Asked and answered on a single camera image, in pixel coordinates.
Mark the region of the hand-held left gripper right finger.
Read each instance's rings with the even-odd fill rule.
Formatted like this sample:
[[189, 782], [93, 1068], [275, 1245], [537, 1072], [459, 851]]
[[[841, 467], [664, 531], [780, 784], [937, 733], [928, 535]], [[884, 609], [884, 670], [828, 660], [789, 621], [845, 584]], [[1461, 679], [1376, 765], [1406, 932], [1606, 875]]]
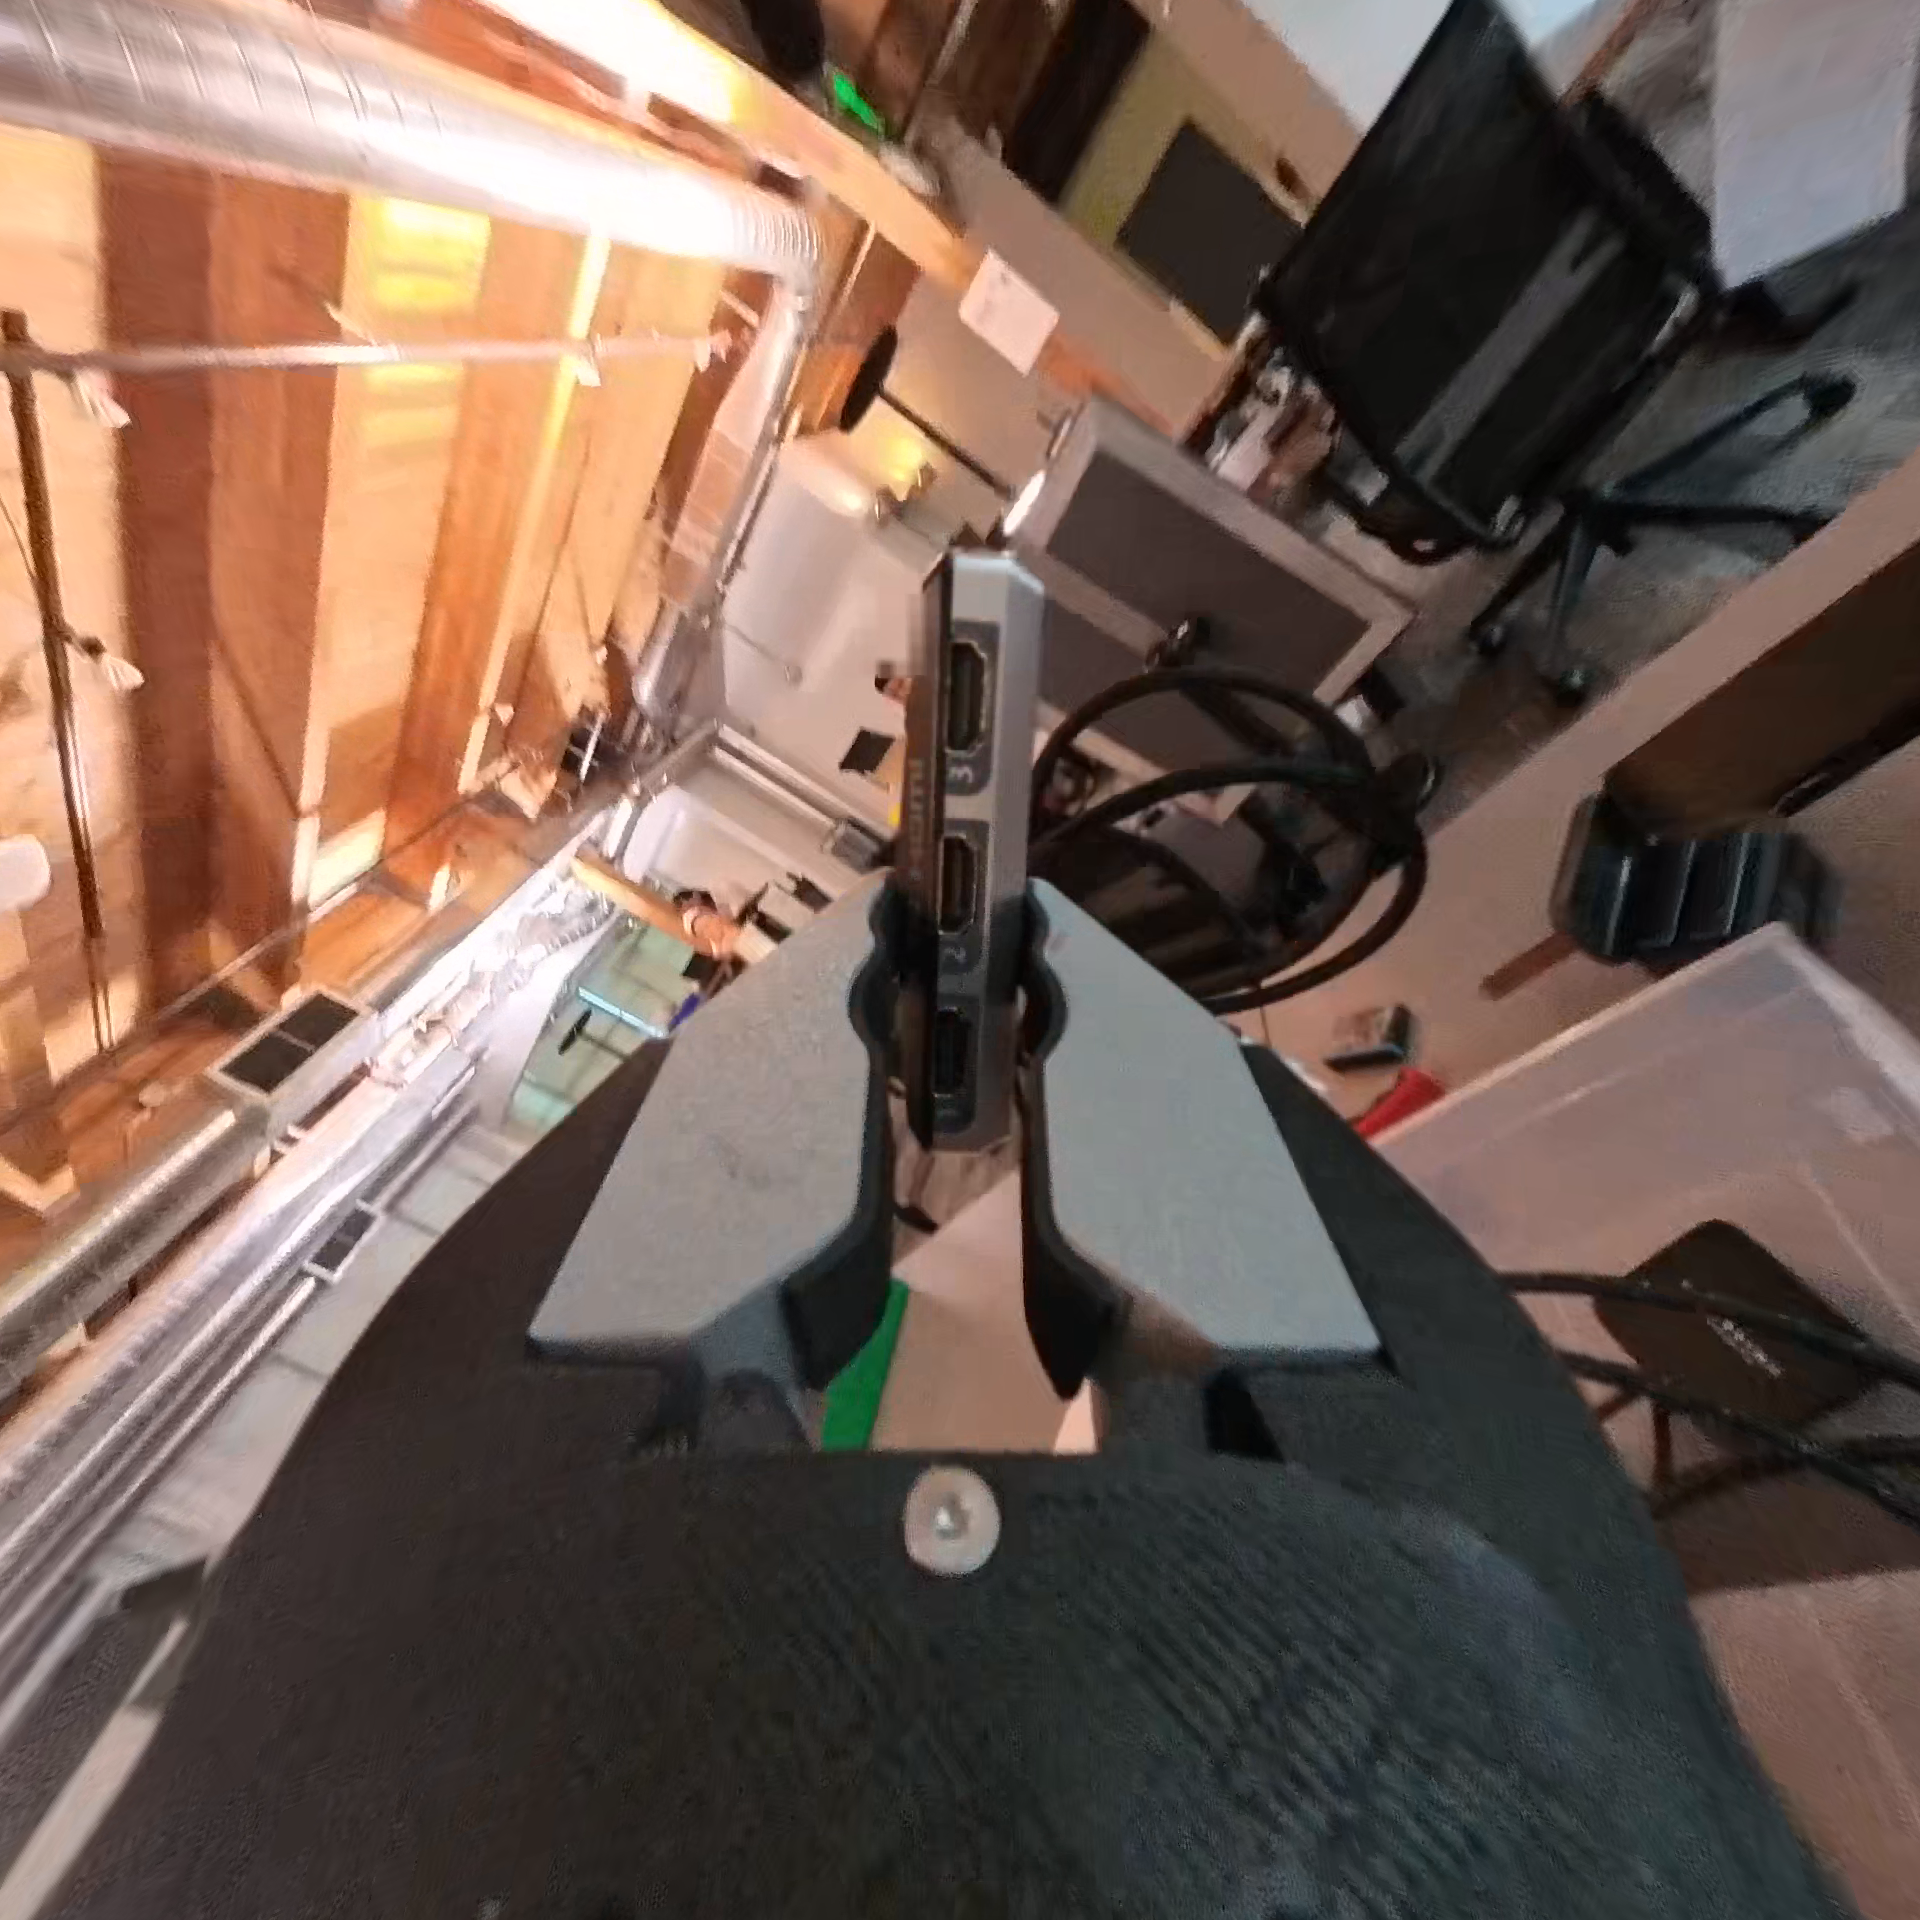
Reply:
[[1027, 934], [1023, 1321], [1054, 1392], [1377, 1360], [1249, 1048], [1046, 879]]

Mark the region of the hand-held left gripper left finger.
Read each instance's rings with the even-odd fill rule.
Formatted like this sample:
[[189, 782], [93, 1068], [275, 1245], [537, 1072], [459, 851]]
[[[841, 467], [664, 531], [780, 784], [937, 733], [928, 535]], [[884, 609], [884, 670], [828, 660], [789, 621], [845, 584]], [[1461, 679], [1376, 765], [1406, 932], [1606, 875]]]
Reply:
[[670, 1041], [534, 1312], [551, 1360], [825, 1389], [891, 1285], [896, 969], [863, 879]]

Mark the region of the silver hdmi switch box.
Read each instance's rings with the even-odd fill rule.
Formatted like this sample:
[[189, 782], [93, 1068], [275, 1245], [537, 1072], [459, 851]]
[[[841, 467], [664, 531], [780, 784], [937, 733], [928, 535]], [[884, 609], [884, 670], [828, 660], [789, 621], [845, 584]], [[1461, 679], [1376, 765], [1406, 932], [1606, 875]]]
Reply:
[[1001, 549], [952, 545], [924, 582], [891, 936], [902, 1103], [933, 1152], [1009, 1129], [1045, 608]]

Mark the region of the clear plastic bin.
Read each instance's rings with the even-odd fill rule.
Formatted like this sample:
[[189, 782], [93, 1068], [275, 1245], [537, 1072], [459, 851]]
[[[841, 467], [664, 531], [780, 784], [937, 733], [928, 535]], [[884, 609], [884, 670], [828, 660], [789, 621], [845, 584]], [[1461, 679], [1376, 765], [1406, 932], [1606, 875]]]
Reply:
[[[1488, 1265], [1839, 1318], [1916, 1358], [1916, 1036], [1782, 932], [1571, 1028], [1381, 1139]], [[1916, 1611], [1916, 1526], [1680, 1409], [1579, 1384], [1692, 1592]]]

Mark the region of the green tape strip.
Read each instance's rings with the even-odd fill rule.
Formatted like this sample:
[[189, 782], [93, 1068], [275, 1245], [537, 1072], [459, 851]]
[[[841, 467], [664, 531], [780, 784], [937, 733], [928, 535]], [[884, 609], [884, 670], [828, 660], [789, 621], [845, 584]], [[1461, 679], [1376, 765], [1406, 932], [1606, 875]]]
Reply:
[[876, 1331], [823, 1392], [821, 1452], [865, 1452], [872, 1445], [908, 1304], [909, 1287], [891, 1277]]

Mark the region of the flat black box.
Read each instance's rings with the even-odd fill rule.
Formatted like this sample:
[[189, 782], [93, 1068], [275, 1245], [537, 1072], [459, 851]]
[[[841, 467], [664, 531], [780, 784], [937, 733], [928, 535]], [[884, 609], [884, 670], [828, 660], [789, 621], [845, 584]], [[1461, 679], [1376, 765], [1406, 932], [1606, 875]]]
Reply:
[[1839, 1349], [1893, 1337], [1727, 1221], [1608, 1277], [1589, 1313], [1616, 1358], [1732, 1413], [1828, 1435], [1917, 1433], [1916, 1389]]

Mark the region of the grey cabinet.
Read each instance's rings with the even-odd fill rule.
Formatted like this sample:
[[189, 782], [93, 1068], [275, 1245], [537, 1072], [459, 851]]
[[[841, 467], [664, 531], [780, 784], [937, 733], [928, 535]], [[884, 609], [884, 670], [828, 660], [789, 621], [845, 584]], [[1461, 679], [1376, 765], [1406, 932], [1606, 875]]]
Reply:
[[1148, 670], [1182, 627], [1198, 628], [1200, 664], [1340, 703], [1413, 619], [1361, 567], [1104, 398], [1077, 406], [1001, 531], [1046, 596], [1051, 718]]

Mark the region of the black floor lamp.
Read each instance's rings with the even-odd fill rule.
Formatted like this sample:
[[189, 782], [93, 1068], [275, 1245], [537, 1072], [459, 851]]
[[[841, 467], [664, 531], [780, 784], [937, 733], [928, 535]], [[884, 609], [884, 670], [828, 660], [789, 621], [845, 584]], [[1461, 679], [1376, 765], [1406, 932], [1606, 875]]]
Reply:
[[957, 464], [960, 471], [977, 480], [977, 484], [992, 492], [1001, 502], [1009, 502], [1014, 497], [1014, 488], [993, 469], [984, 467], [971, 449], [963, 447], [957, 439], [947, 433], [944, 428], [891, 390], [888, 380], [899, 358], [899, 344], [896, 324], [879, 326], [872, 333], [839, 403], [831, 429], [848, 439], [863, 425], [876, 406], [887, 409], [904, 421], [925, 444], [939, 449], [949, 464]]

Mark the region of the white paper sheet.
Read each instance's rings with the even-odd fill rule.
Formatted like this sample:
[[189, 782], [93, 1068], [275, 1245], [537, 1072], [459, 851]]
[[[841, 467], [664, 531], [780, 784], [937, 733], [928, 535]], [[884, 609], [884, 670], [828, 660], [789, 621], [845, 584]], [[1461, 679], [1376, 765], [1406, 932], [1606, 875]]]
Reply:
[[1036, 374], [1059, 324], [1059, 308], [1001, 254], [984, 249], [957, 297], [960, 321], [1022, 377]]

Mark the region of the black office chair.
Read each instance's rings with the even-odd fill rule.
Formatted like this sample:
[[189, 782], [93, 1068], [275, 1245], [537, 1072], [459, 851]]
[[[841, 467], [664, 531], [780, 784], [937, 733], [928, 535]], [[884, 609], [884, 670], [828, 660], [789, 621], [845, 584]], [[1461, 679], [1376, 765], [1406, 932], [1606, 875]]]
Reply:
[[1782, 406], [1836, 419], [1855, 381], [1798, 371], [1660, 460], [1595, 464], [1686, 349], [1731, 329], [1797, 347], [1853, 297], [1797, 318], [1731, 289], [1708, 214], [1619, 109], [1560, 103], [1497, 4], [1452, 4], [1285, 259], [1254, 315], [1331, 409], [1311, 492], [1396, 559], [1504, 555], [1544, 535], [1468, 627], [1500, 656], [1519, 599], [1551, 591], [1532, 657], [1566, 708], [1593, 692], [1567, 648], [1601, 553], [1638, 535], [1769, 528], [1797, 544], [1833, 511], [1677, 496], [1668, 480]]

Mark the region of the silver ventilation duct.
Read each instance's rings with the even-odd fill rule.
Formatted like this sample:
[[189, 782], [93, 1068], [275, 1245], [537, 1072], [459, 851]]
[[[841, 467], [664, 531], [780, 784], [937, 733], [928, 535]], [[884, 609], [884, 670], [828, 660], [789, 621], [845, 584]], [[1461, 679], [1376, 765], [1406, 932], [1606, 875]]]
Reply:
[[4, 124], [219, 173], [481, 213], [811, 289], [803, 205], [281, 4], [4, 1]]

